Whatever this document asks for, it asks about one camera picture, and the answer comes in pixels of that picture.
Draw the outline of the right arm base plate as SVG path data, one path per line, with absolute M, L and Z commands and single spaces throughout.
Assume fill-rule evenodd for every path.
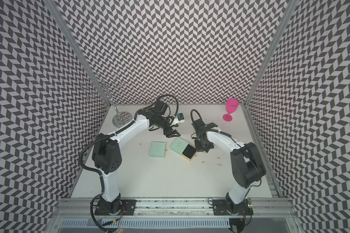
M 214 199 L 212 209 L 215 216 L 252 216 L 254 214 L 249 199 L 239 204 L 234 204 L 226 199 Z

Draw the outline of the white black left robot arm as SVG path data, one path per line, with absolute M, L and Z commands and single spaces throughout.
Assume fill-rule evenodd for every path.
M 138 110 L 134 119 L 119 130 L 97 137 L 92 160 L 99 173 L 104 201 L 112 203 L 120 196 L 117 170 L 122 164 L 121 149 L 138 133 L 156 126 L 163 129 L 163 134 L 167 138 L 180 136 L 180 133 L 173 128 L 185 121 L 184 115 L 177 107 L 174 115 L 165 117 L 167 108 L 169 108 L 167 104 L 157 100 L 152 106 Z

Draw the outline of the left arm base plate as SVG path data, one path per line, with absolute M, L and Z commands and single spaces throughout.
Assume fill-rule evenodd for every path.
M 101 199 L 97 203 L 97 207 L 94 211 L 96 216 L 132 216 L 136 208 L 137 201 L 130 200 L 115 200 L 113 202 L 107 202 Z

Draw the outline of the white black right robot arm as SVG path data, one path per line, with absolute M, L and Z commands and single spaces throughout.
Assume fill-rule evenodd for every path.
M 199 152 L 209 152 L 214 146 L 230 156 L 232 175 L 235 183 L 226 195 L 226 202 L 236 206 L 245 200 L 252 187 L 259 186 L 266 175 L 266 169 L 257 146 L 242 143 L 232 135 L 221 131 L 215 123 L 205 124 L 198 119 L 193 122 L 195 146 Z

